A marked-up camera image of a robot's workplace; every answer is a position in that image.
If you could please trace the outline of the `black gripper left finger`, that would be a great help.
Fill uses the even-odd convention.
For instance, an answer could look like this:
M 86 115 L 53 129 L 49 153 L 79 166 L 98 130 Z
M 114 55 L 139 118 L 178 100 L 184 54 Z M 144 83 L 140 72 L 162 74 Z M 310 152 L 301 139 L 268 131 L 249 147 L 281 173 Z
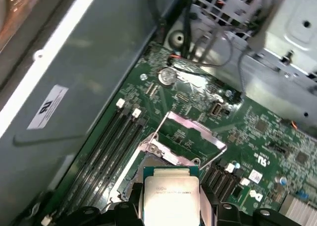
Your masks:
M 142 183 L 134 183 L 127 202 L 115 205 L 113 209 L 102 213 L 100 209 L 86 206 L 69 215 L 70 226 L 143 226 L 139 207 L 143 190 Z

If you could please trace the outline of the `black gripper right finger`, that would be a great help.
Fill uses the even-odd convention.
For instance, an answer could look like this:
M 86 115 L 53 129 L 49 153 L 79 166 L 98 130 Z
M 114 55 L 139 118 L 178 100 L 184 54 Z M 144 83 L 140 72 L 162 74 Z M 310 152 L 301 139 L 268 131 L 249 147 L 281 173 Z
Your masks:
M 229 203 L 221 203 L 207 186 L 201 185 L 201 193 L 207 197 L 211 205 L 212 226 L 271 226 L 262 216 L 249 216 Z

